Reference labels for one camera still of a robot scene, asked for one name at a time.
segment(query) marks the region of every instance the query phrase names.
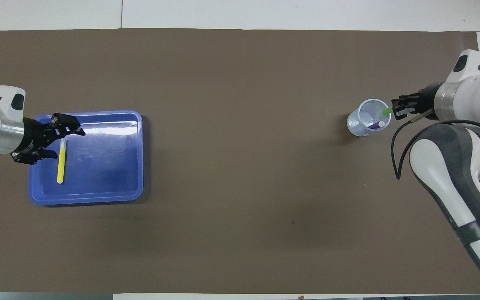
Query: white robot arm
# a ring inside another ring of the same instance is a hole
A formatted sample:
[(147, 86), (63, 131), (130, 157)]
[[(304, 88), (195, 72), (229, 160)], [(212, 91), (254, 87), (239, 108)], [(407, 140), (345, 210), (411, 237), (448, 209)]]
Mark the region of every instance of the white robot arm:
[(392, 104), (397, 120), (410, 113), (441, 121), (411, 141), (410, 165), (480, 269), (480, 53), (463, 51), (445, 83)]
[(56, 113), (48, 124), (24, 118), (24, 102), (23, 89), (0, 85), (0, 154), (10, 153), (16, 162), (34, 165), (57, 158), (55, 152), (44, 149), (53, 141), (72, 133), (85, 135), (74, 116)]

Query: blue tray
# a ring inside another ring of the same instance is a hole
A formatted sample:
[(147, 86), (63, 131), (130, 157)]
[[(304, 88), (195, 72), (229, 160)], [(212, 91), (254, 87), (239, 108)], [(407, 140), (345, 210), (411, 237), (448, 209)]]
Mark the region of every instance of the blue tray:
[[(143, 191), (142, 116), (135, 110), (78, 112), (86, 135), (65, 137), (64, 182), (57, 184), (58, 159), (29, 167), (29, 198), (36, 205), (131, 201)], [(51, 115), (35, 117), (42, 123)], [(59, 153), (60, 140), (48, 150)]]

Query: yellow pen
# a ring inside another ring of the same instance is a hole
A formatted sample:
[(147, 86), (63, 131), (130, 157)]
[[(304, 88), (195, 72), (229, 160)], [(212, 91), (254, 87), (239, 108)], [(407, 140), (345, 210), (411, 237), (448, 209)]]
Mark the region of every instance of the yellow pen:
[(66, 140), (62, 139), (60, 141), (60, 150), (59, 150), (59, 171), (57, 172), (57, 183), (61, 184), (64, 182), (64, 166), (66, 162)]

